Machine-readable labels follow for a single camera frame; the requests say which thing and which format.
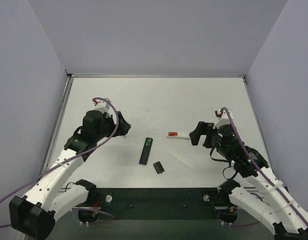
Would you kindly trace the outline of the white stick with orange tip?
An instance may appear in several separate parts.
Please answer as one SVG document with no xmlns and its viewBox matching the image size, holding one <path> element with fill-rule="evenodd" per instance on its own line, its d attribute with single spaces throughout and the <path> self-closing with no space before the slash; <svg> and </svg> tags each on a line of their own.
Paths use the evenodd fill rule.
<svg viewBox="0 0 308 240">
<path fill-rule="evenodd" d="M 167 139 L 180 139 L 180 140 L 190 140 L 188 132 L 182 131 L 169 131 L 166 135 Z"/>
</svg>

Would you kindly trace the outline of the green yellow battery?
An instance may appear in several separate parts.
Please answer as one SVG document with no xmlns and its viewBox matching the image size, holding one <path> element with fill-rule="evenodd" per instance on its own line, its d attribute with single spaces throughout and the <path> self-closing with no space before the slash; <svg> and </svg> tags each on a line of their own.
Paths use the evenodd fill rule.
<svg viewBox="0 0 308 240">
<path fill-rule="evenodd" d="M 149 147 L 151 145 L 152 139 L 148 138 L 146 141 L 146 146 Z"/>
</svg>

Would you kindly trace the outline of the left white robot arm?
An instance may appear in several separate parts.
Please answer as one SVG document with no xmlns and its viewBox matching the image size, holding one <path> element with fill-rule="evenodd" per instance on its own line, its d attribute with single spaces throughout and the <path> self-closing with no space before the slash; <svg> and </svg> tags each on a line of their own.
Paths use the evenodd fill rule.
<svg viewBox="0 0 308 240">
<path fill-rule="evenodd" d="M 9 202 L 11 227 L 35 240 L 45 240 L 56 222 L 75 206 L 95 203 L 96 186 L 86 180 L 79 180 L 73 190 L 57 195 L 69 177 L 102 144 L 125 136 L 131 129 L 122 113 L 115 113 L 113 119 L 107 110 L 90 110 L 83 117 L 82 125 L 67 140 L 60 155 L 51 168 L 22 197 L 14 196 Z"/>
</svg>

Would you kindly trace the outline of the black battery cover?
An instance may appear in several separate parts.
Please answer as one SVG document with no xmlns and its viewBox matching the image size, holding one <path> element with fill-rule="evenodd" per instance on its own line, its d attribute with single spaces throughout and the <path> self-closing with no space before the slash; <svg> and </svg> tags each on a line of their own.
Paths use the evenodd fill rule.
<svg viewBox="0 0 308 240">
<path fill-rule="evenodd" d="M 164 169 L 164 167 L 163 167 L 163 165 L 161 164 L 160 161 L 155 162 L 153 164 L 153 167 L 154 167 L 157 174 L 162 174 L 165 171 L 165 169 Z"/>
</svg>

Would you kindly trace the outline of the black remote control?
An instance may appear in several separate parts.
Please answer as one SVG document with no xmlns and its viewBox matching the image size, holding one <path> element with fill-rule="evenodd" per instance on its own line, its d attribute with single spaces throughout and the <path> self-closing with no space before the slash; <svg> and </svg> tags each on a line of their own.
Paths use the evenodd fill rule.
<svg viewBox="0 0 308 240">
<path fill-rule="evenodd" d="M 146 146 L 146 142 L 147 142 L 148 138 L 151 138 L 151 137 L 147 137 L 145 139 L 145 142 L 144 142 L 144 145 L 143 145 L 143 149 L 142 149 L 142 152 L 141 152 L 141 156 L 140 156 L 140 160 L 139 160 L 139 164 L 140 165 L 144 165 L 144 166 L 146 166 L 147 163 L 148 163 L 151 147 L 152 147 L 152 144 L 153 144 L 153 139 L 151 138 L 152 139 L 151 140 L 151 145 L 150 146 Z"/>
</svg>

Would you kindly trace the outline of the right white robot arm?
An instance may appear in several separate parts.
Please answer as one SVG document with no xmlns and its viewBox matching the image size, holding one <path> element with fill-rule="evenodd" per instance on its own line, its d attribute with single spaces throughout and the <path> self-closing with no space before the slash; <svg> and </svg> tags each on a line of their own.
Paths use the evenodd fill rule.
<svg viewBox="0 0 308 240">
<path fill-rule="evenodd" d="M 308 212 L 284 188 L 264 157 L 244 145 L 231 124 L 216 126 L 200 121 L 189 133 L 191 144 L 198 145 L 201 136 L 206 137 L 203 146 L 217 151 L 223 157 L 221 161 L 252 184 L 263 200 L 247 192 L 234 179 L 219 186 L 222 196 L 262 223 L 276 240 L 308 240 Z"/>
</svg>

